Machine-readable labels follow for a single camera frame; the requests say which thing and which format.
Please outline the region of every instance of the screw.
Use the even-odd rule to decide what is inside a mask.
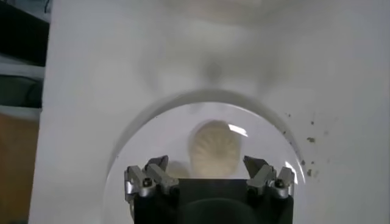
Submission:
[[[145,178],[145,179],[142,181],[142,186],[143,186],[143,187],[150,187],[152,184],[153,184],[153,181],[152,181],[152,179],[150,179],[149,177]]]
[[[169,190],[169,193],[173,197],[178,197],[180,195],[180,189],[178,187],[172,187],[171,190]]]
[[[276,179],[275,180],[275,187],[277,187],[277,188],[284,188],[285,187],[285,183],[283,182],[282,179]]]
[[[253,187],[248,188],[248,196],[250,196],[250,197],[256,197],[257,192],[258,191],[256,188],[253,188]]]

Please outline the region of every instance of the white table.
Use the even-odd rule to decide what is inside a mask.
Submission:
[[[31,224],[101,223],[121,145],[202,88],[250,97],[292,132],[315,223],[389,223],[389,1],[297,0],[250,28],[158,2],[54,1]]]

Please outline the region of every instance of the crumb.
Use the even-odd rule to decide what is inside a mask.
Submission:
[[[309,138],[307,138],[307,141],[309,141],[310,143],[315,143],[316,139],[312,138],[312,137],[309,137]]]

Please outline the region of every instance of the scallop shell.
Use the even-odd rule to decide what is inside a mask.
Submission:
[[[223,121],[211,121],[202,126],[190,146],[193,171],[202,178],[224,178],[233,174],[239,153],[239,136]]]

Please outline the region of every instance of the wooden floor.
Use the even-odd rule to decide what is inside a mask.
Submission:
[[[38,123],[0,114],[0,224],[28,219]]]

